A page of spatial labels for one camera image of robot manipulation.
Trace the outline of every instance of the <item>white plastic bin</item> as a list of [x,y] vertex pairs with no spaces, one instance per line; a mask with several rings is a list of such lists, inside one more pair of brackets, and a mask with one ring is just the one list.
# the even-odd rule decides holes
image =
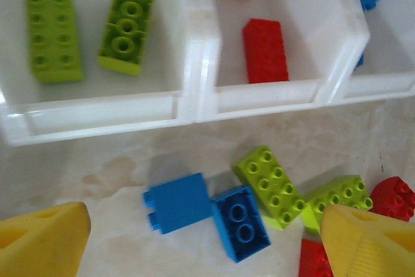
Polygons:
[[[359,0],[206,0],[207,42],[198,122],[316,108],[332,99],[368,42]],[[282,24],[288,82],[248,84],[242,29]]]
[[415,0],[380,0],[365,12],[370,41],[333,103],[364,102],[415,94]]
[[84,82],[41,85],[29,68],[23,0],[0,0],[0,125],[14,145],[192,123],[203,18],[193,0],[155,0],[140,77],[99,68],[112,0],[73,0]]

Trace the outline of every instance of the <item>white tile surface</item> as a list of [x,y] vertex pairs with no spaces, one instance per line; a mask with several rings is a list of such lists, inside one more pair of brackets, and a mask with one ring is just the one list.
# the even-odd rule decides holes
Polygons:
[[415,100],[354,104],[11,148],[0,143],[0,219],[81,200],[92,233],[79,277],[297,277],[303,224],[268,229],[272,245],[236,265],[212,219],[150,231],[148,184],[204,173],[210,195],[237,184],[230,164],[267,144],[301,191],[341,174],[371,189],[400,175],[415,188]]

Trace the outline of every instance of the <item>lime green duplo brick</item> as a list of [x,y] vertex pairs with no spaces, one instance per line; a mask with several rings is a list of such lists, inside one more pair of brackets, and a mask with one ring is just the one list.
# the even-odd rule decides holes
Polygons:
[[283,230],[305,209],[305,201],[267,146],[256,148],[232,169],[253,189],[268,225]]
[[44,84],[83,80],[72,0],[26,0],[30,64]]
[[358,175],[336,178],[304,196],[304,200],[308,203],[302,213],[304,225],[307,232],[314,235],[320,235],[320,223],[328,204],[342,204],[366,211],[373,207],[366,185]]
[[101,67],[139,75],[154,0],[113,0],[98,61]]

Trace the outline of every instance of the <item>yellow plastic object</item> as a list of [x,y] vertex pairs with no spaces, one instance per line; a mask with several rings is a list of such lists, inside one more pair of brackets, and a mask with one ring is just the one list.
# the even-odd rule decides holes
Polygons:
[[82,202],[0,222],[0,277],[75,277],[91,221]]
[[335,277],[414,277],[415,225],[327,206],[321,237]]

